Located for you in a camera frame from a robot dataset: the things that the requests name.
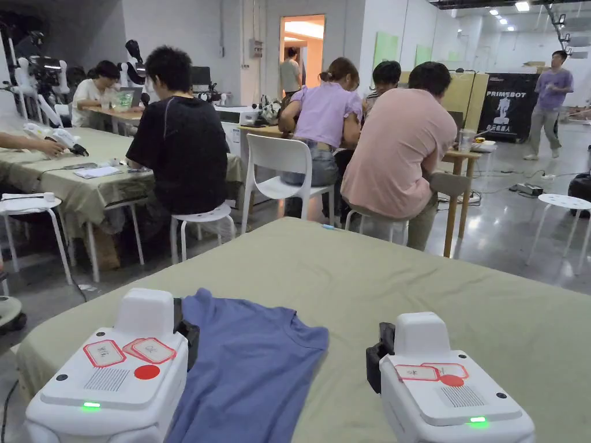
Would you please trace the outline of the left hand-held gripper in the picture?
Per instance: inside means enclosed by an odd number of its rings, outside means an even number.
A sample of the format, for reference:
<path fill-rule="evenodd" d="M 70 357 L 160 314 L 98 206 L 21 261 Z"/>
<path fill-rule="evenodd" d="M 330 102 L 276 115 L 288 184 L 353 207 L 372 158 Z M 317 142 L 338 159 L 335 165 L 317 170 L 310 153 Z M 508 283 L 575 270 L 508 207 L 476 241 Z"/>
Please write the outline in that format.
<path fill-rule="evenodd" d="M 101 327 L 30 401 L 32 442 L 163 442 L 187 373 L 197 327 L 166 291 L 131 289 L 114 325 Z"/>

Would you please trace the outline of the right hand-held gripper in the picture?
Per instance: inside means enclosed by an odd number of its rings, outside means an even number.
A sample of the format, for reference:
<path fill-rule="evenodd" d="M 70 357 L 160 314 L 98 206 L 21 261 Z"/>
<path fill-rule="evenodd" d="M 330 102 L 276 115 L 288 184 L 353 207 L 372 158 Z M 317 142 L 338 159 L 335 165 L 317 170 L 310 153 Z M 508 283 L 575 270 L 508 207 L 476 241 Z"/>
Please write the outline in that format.
<path fill-rule="evenodd" d="M 366 378 L 398 442 L 535 442 L 531 417 L 467 353 L 453 350 L 433 312 L 379 325 Z"/>

